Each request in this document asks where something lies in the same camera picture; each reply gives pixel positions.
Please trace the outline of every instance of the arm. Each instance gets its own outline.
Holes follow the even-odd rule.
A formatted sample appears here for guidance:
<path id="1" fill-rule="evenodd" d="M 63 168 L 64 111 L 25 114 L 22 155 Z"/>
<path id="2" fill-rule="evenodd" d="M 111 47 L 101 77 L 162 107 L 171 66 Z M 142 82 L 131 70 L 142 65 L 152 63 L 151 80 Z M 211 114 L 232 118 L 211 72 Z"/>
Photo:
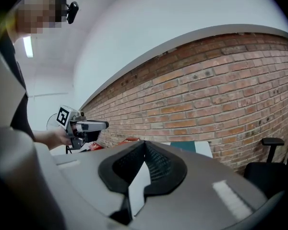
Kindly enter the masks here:
<path id="1" fill-rule="evenodd" d="M 47 145 L 49 150 L 61 145 L 70 146 L 72 144 L 62 127 L 47 131 L 33 131 L 33 134 L 34 141 Z"/>

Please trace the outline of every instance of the black shirt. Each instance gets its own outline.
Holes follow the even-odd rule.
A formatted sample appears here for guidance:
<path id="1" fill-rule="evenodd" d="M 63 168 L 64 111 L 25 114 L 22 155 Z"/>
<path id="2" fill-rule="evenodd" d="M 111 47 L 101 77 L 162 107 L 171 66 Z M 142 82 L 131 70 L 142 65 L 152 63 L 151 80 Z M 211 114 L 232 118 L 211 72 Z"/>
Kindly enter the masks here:
<path id="1" fill-rule="evenodd" d="M 19 64 L 15 59 L 15 48 L 6 30 L 0 37 L 0 52 L 16 79 L 26 89 L 24 78 L 19 68 Z M 11 127 L 27 133 L 34 140 L 34 135 L 28 122 L 27 105 L 28 96 L 27 94 L 25 94 L 14 114 L 11 122 Z"/>

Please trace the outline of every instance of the fluorescent light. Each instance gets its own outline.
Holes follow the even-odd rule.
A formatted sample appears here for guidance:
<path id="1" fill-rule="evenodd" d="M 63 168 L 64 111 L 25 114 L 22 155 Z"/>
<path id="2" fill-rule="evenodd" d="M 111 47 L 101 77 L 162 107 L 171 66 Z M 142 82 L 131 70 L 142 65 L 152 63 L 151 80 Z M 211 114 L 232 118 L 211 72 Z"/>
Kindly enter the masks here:
<path id="1" fill-rule="evenodd" d="M 33 58 L 31 36 L 24 37 L 24 48 L 28 58 Z"/>

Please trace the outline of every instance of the red object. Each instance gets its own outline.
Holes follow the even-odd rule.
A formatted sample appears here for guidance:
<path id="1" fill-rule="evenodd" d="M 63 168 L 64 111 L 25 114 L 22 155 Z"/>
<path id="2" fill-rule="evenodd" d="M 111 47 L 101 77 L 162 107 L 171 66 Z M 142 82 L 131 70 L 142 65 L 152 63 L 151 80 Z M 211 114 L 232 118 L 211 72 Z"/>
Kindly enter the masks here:
<path id="1" fill-rule="evenodd" d="M 139 138 L 126 138 L 125 140 L 123 140 L 122 142 L 120 142 L 119 144 L 117 144 L 118 146 L 124 143 L 128 143 L 128 142 L 132 142 L 132 141 L 139 141 Z"/>
<path id="2" fill-rule="evenodd" d="M 90 149 L 91 151 L 103 149 L 103 147 L 100 146 L 100 145 L 99 145 L 98 143 L 96 143 L 96 142 L 92 142 L 91 145 L 89 145 L 88 147 L 89 147 L 89 149 Z"/>

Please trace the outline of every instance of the gray curved surface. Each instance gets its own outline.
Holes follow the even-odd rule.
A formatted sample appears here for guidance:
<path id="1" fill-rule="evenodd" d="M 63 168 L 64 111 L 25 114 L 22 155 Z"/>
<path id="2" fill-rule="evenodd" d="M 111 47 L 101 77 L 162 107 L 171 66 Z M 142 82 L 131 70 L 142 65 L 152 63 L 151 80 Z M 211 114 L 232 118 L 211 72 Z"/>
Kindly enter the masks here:
<path id="1" fill-rule="evenodd" d="M 47 226 L 126 229 L 108 218 L 120 208 L 123 197 L 107 190 L 97 168 L 104 158 L 132 144 L 53 157 L 47 146 L 33 143 L 23 132 L 0 128 L 0 177 Z M 222 180 L 255 212 L 266 202 L 263 193 L 225 165 L 203 155 L 155 144 L 180 156 L 188 173 L 169 195 L 147 198 L 128 228 L 219 230 L 234 226 L 237 220 L 212 188 L 212 183 Z"/>
<path id="2" fill-rule="evenodd" d="M 217 230 L 238 223 L 212 188 L 212 183 L 223 180 L 253 210 L 259 209 L 266 202 L 264 194 L 254 185 L 216 160 L 153 143 L 180 156 L 187 164 L 188 173 L 171 194 L 147 198 L 138 217 L 130 224 L 131 227 L 139 230 Z"/>

